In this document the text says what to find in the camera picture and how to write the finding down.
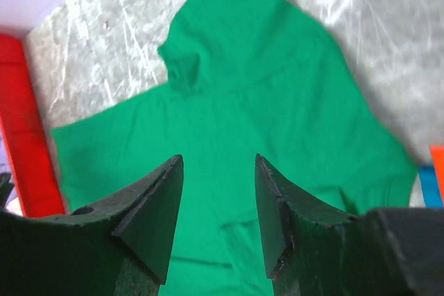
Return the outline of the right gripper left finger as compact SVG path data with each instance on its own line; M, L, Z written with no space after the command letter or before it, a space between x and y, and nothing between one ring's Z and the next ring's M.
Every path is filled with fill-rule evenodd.
M175 155L68 215L1 211L2 295L157 295L167 279L183 186Z

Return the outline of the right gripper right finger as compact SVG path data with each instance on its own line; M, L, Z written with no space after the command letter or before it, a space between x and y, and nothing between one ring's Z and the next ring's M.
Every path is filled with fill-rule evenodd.
M443 210L354 216L255 159L266 276L276 295L442 295Z

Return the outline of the green t-shirt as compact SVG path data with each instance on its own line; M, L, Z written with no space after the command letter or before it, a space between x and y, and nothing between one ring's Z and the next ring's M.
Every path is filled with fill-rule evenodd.
M184 184L161 295L271 295L254 163L352 214L405 207L417 168L340 47L287 0L187 0L158 50L164 85L52 135L77 209L173 155Z

